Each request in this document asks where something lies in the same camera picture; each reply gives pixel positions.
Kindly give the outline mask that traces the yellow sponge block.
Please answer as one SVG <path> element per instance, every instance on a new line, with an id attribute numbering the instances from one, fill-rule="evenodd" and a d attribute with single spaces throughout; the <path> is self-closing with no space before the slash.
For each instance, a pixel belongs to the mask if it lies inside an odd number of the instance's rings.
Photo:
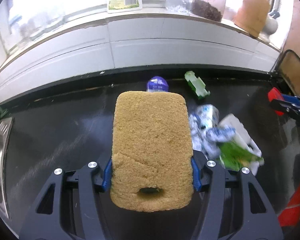
<path id="1" fill-rule="evenodd" d="M 110 197 L 123 209 L 181 209 L 193 195 L 193 156 L 185 99 L 128 91 L 115 105 Z"/>

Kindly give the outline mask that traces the small green carton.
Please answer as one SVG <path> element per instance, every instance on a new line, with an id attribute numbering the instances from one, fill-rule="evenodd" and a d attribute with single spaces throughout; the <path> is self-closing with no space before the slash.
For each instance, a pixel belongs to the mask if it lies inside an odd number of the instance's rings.
<path id="1" fill-rule="evenodd" d="M 185 80 L 198 99 L 203 99 L 211 94 L 210 91 L 206 90 L 206 84 L 203 80 L 200 77 L 196 77 L 193 71 L 185 73 Z"/>

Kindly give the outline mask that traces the stone mortar and pestle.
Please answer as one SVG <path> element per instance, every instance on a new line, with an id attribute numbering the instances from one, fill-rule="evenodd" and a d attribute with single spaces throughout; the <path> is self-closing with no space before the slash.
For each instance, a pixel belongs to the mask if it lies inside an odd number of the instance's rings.
<path id="1" fill-rule="evenodd" d="M 279 25 L 276 19 L 278 17 L 280 17 L 280 13 L 277 9 L 268 14 L 265 26 L 259 34 L 259 38 L 264 40 L 264 42 L 270 43 L 270 36 L 277 31 Z"/>

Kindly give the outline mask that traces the white bottle brush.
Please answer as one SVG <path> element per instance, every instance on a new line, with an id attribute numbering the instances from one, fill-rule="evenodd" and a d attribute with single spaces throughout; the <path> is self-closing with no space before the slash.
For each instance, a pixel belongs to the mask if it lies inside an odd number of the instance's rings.
<path id="1" fill-rule="evenodd" d="M 218 126 L 220 128 L 221 127 L 222 128 L 225 128 L 225 127 L 234 128 L 236 133 L 230 141 L 235 142 L 238 146 L 240 146 L 241 148 L 243 148 L 245 150 L 248 150 L 252 154 L 262 157 L 262 152 L 258 148 L 257 144 L 253 141 L 252 137 L 249 135 L 249 133 L 245 129 L 244 125 L 233 114 L 228 114 L 226 117 L 224 117 L 219 122 Z M 255 176 L 255 175 L 257 175 L 258 168 L 260 166 L 262 166 L 263 164 L 253 164 L 252 167 L 249 168 L 249 170 Z"/>

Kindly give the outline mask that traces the green snack box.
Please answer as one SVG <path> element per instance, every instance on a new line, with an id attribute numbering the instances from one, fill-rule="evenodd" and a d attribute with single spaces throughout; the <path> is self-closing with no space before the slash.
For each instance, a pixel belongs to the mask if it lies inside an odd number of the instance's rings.
<path id="1" fill-rule="evenodd" d="M 253 164 L 263 164 L 264 159 L 238 146 L 235 142 L 224 142 L 219 145 L 219 160 L 223 166 L 233 171 L 240 168 L 251 168 Z"/>

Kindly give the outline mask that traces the blue white wrapper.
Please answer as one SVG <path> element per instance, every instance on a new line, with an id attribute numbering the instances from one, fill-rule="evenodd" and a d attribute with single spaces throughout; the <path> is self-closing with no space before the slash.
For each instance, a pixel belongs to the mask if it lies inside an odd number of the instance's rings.
<path id="1" fill-rule="evenodd" d="M 219 127 L 219 110 L 211 104 L 201 105 L 189 115 L 192 148 L 207 159 L 221 155 L 220 144 L 230 142 L 236 134 L 231 126 Z"/>

